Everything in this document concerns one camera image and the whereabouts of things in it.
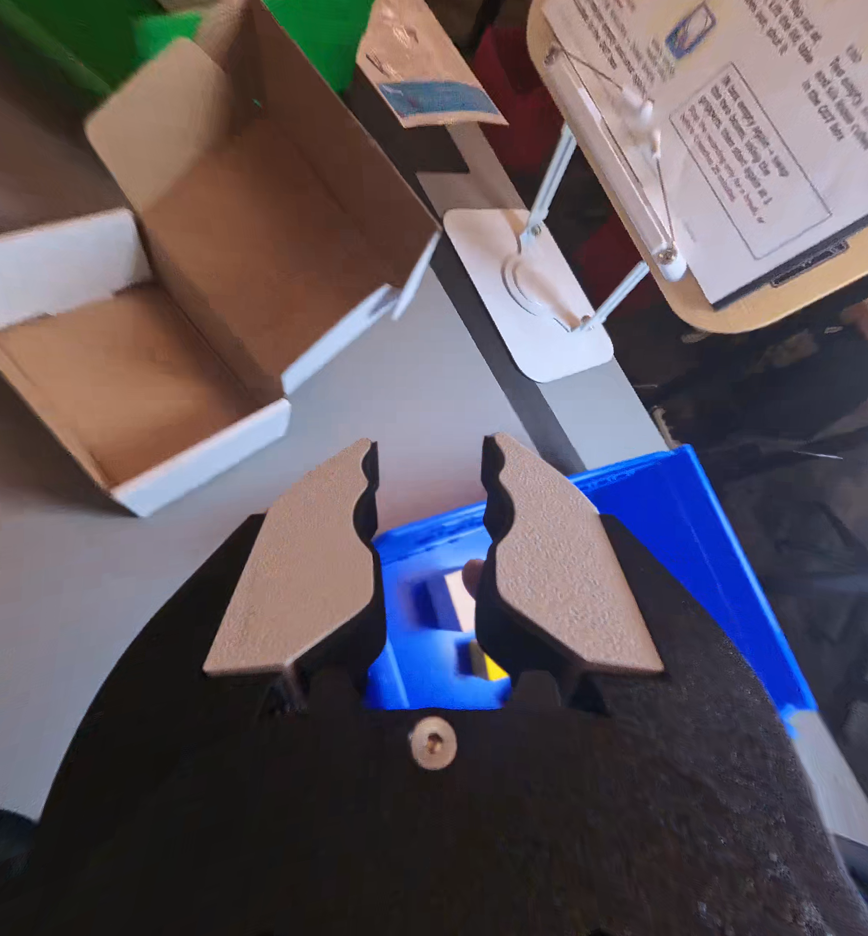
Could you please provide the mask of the green plastic object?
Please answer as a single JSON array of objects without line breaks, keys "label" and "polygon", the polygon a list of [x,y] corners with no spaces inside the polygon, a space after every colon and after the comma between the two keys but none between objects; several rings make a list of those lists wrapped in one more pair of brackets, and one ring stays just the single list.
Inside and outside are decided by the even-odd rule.
[{"label": "green plastic object", "polygon": [[[0,1],[0,40],[94,101],[176,39],[203,42],[227,2]],[[264,2],[335,91],[350,83],[372,2]]]}]

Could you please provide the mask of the red plastic object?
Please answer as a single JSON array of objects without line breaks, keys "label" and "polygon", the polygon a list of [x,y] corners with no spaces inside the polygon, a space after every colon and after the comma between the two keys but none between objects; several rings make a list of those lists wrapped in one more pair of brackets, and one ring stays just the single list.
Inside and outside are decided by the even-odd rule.
[{"label": "red plastic object", "polygon": [[507,120],[506,125],[482,126],[499,162],[510,175],[539,175],[555,151],[564,122],[531,61],[525,29],[488,27],[472,69]]}]

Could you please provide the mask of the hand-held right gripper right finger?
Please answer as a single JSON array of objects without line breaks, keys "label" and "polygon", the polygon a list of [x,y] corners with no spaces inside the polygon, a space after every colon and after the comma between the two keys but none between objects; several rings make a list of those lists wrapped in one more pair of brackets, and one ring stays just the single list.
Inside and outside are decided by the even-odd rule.
[{"label": "hand-held right gripper right finger", "polygon": [[664,662],[604,519],[565,474],[510,434],[482,441],[483,523],[475,636],[510,697],[546,685],[564,705],[604,703],[595,681],[658,685]]}]

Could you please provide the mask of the round tan side table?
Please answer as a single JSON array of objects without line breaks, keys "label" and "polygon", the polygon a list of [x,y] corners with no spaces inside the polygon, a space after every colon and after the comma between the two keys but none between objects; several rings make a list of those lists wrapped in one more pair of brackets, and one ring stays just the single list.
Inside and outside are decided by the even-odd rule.
[{"label": "round tan side table", "polygon": [[659,271],[634,223],[630,195],[621,195],[613,174],[593,151],[591,134],[576,104],[576,93],[565,91],[559,67],[548,64],[548,56],[559,43],[543,13],[545,2],[530,4],[526,42],[531,61],[557,105],[589,167],[596,175],[622,227],[641,254],[642,266],[650,272],[672,311],[688,326],[716,334],[741,334],[778,323],[798,312],[840,312],[868,298],[868,227],[847,237],[848,249],[799,274],[779,287],[763,285],[722,309],[713,308],[692,273],[671,282]]}]

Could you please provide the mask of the printed paper sheet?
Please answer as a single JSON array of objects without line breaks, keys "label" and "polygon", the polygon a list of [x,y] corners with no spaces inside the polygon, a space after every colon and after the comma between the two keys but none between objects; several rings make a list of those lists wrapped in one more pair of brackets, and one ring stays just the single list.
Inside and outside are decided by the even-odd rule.
[{"label": "printed paper sheet", "polygon": [[545,2],[547,82],[710,307],[868,226],[868,2]]}]

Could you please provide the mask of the cardboard packet with blue label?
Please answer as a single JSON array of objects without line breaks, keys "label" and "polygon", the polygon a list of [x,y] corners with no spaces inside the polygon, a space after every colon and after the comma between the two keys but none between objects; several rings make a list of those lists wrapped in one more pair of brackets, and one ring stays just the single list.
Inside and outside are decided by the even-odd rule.
[{"label": "cardboard packet with blue label", "polygon": [[405,129],[508,125],[423,1],[374,2],[356,64]]}]

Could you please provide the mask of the white cardboard box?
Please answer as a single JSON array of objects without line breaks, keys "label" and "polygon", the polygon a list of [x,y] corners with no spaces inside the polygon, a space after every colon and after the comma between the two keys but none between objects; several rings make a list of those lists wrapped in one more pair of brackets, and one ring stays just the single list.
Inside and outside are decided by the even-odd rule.
[{"label": "white cardboard box", "polygon": [[146,518],[281,438],[440,225],[262,2],[215,4],[84,130],[124,205],[0,234],[0,376]]}]

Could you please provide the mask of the yellow cube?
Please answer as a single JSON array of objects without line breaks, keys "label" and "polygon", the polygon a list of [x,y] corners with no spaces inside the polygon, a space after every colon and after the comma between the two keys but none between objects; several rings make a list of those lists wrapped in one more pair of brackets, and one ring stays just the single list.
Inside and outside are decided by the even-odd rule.
[{"label": "yellow cube", "polygon": [[473,676],[490,683],[507,681],[510,678],[509,674],[483,650],[477,640],[471,640],[466,648]]}]

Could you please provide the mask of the blue plastic bin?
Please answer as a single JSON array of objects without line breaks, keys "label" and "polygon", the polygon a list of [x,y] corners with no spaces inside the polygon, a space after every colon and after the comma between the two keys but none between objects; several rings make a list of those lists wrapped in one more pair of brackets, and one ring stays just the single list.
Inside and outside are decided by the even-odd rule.
[{"label": "blue plastic bin", "polygon": [[[786,732],[817,711],[810,687],[738,538],[691,447],[570,477],[621,521],[732,640],[771,698]],[[495,709],[510,679],[474,673],[470,634],[440,626],[429,579],[483,559],[491,539],[475,503],[379,534],[387,642],[368,673],[366,705],[379,709]]]}]

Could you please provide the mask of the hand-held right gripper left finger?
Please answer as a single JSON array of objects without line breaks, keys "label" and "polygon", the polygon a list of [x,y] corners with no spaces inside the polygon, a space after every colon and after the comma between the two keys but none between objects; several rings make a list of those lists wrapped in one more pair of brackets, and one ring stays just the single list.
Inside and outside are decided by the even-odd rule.
[{"label": "hand-held right gripper left finger", "polygon": [[378,444],[359,439],[267,510],[204,661],[214,679],[273,678],[293,707],[340,669],[366,687],[387,637],[378,528]]}]

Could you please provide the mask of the pale wooden cube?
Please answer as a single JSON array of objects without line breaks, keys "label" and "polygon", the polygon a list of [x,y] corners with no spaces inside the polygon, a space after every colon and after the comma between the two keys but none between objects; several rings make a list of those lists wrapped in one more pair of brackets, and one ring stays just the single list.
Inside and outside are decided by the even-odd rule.
[{"label": "pale wooden cube", "polygon": [[461,568],[432,575],[426,587],[433,609],[433,626],[457,633],[474,632],[476,601],[463,583]]}]

